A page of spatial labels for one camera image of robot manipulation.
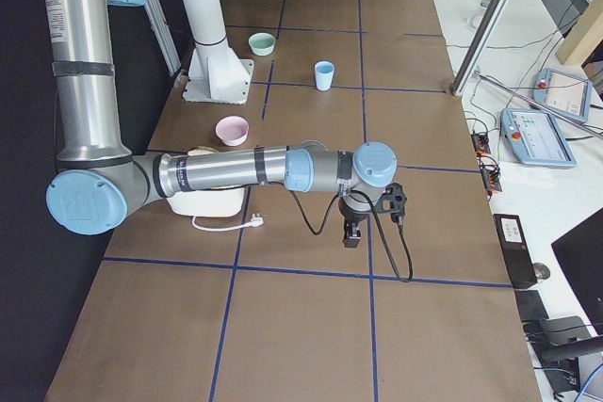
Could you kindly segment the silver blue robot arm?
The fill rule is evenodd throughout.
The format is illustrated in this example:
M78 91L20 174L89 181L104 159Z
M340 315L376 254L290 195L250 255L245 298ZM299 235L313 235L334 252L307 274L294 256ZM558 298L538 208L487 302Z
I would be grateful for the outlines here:
M398 161L379 141L354 152L310 140L204 155L135 156L123 145L107 9L146 0L45 0L53 74L64 134L58 175L46 191L52 217L92 235L112 230L146 204L178 193L280 184L292 192L329 192L354 247L359 223L394 188Z

